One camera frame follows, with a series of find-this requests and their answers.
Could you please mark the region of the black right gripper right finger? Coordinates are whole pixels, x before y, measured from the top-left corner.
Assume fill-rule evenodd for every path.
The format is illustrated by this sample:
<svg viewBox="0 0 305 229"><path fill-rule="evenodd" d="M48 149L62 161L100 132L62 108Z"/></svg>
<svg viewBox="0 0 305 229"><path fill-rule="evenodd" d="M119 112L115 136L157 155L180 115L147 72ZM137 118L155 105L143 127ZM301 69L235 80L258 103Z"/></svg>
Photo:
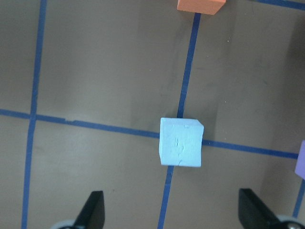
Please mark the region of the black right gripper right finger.
<svg viewBox="0 0 305 229"><path fill-rule="evenodd" d="M238 193L238 218L244 229L280 229L278 217L249 188Z"/></svg>

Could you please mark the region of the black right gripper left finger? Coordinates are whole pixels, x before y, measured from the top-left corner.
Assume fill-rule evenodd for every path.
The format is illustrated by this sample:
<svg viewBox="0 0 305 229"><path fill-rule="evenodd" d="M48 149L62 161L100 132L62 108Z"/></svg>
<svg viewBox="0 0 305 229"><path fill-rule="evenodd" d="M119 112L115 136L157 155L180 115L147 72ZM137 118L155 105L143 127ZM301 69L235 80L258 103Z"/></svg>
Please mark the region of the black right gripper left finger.
<svg viewBox="0 0 305 229"><path fill-rule="evenodd" d="M74 229L102 229L105 223L103 191L93 191L77 216Z"/></svg>

